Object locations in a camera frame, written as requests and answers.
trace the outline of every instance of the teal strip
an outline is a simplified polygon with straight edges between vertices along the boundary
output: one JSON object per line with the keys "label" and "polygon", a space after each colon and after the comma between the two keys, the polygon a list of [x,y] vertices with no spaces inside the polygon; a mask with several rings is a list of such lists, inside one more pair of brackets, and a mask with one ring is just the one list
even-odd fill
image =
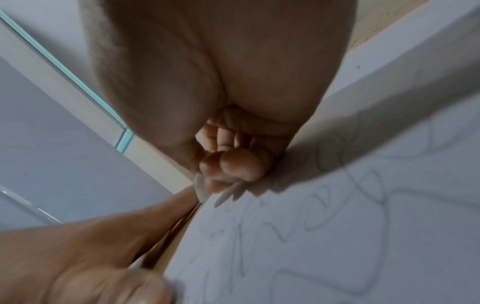
{"label": "teal strip", "polygon": [[117,150],[124,153],[132,141],[133,133],[128,128],[126,123],[120,118],[120,116],[94,91],[92,91],[83,81],[75,76],[69,69],[66,68],[57,58],[55,58],[49,51],[42,47],[32,36],[30,36],[25,30],[23,30],[15,21],[13,21],[4,11],[0,10],[0,19],[2,19],[7,25],[9,25],[15,32],[17,32],[23,39],[25,39],[33,48],[35,48],[40,54],[42,54],[48,61],[50,61],[57,69],[65,74],[70,80],[72,80],[82,91],[90,96],[100,107],[102,107],[110,116],[115,119],[123,128],[124,132],[117,144]]}
{"label": "teal strip", "polygon": [[127,148],[129,147],[130,142],[134,138],[134,134],[130,131],[130,129],[126,129],[118,141],[116,145],[116,150],[120,153],[125,153]]}

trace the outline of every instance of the white paper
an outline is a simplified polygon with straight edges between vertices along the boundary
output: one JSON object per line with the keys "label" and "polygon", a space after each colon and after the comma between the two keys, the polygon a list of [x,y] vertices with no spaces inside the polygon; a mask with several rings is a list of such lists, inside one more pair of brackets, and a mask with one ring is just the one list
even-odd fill
{"label": "white paper", "polygon": [[324,100],[199,211],[166,271],[182,302],[480,303],[479,92],[477,12]]}

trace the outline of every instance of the gray surface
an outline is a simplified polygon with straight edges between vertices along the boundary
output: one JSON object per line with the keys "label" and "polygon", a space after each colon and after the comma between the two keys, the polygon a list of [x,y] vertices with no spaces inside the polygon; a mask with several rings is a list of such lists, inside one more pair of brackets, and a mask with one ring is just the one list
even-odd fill
{"label": "gray surface", "polygon": [[[1,58],[0,94],[0,185],[60,221],[131,211],[171,196]],[[10,211],[0,203],[5,218]]]}
{"label": "gray surface", "polygon": [[165,272],[182,303],[480,303],[480,11],[319,111],[195,216]]}

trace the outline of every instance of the skin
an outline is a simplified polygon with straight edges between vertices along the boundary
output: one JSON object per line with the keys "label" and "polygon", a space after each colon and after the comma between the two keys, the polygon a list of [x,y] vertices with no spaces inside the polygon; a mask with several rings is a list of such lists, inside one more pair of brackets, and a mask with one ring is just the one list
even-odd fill
{"label": "skin", "polygon": [[332,82],[356,11],[355,0],[80,6],[111,106],[211,192],[273,167]]}
{"label": "skin", "polygon": [[127,267],[196,204],[188,187],[136,212],[0,233],[0,302],[170,304],[158,274]]}

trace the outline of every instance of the eraser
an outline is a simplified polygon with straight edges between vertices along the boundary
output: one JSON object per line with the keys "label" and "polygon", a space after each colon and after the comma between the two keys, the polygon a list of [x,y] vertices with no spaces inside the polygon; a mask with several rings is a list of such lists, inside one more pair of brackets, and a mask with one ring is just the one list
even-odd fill
{"label": "eraser", "polygon": [[193,181],[193,187],[195,188],[196,197],[200,204],[209,200],[212,194],[205,189],[205,176],[203,174],[196,174],[195,180]]}

